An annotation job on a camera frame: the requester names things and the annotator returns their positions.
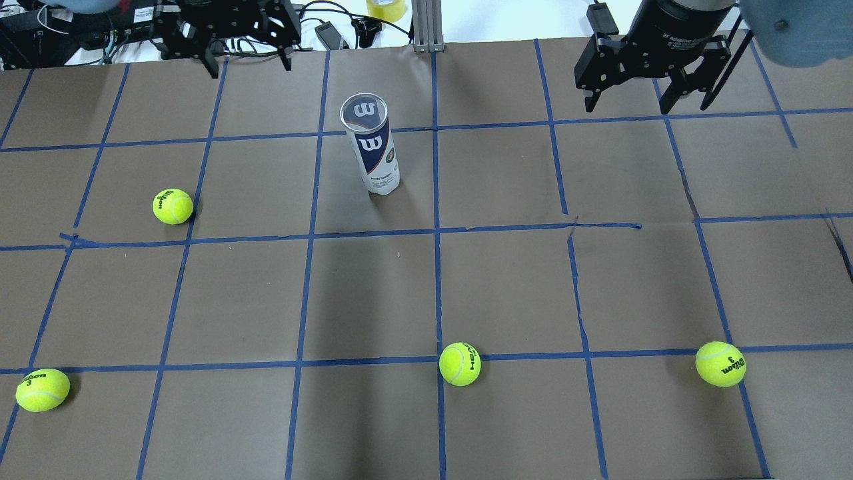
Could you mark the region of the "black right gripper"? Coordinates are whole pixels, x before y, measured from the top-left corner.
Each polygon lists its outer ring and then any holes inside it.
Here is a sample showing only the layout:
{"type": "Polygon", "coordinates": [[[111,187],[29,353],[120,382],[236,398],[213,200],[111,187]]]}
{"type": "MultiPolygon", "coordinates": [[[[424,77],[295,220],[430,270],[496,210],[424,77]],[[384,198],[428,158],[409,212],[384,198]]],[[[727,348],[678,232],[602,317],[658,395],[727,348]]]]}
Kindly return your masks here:
{"type": "Polygon", "coordinates": [[[717,33],[734,1],[642,1],[625,36],[592,33],[574,67],[584,108],[594,112],[601,92],[631,79],[669,78],[662,115],[685,95],[707,92],[732,57],[717,33]]]}

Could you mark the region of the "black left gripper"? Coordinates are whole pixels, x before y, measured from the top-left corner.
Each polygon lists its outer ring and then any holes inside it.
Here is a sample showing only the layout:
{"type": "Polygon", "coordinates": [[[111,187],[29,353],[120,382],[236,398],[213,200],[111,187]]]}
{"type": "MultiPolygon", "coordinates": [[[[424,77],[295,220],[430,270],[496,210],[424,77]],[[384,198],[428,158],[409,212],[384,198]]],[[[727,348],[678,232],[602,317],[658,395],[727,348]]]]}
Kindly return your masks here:
{"type": "Polygon", "coordinates": [[[168,59],[199,59],[212,79],[220,67],[209,45],[223,37],[253,37],[277,49],[287,72],[293,47],[301,43],[301,19],[289,1],[158,1],[153,7],[153,36],[162,40],[168,59]]]}

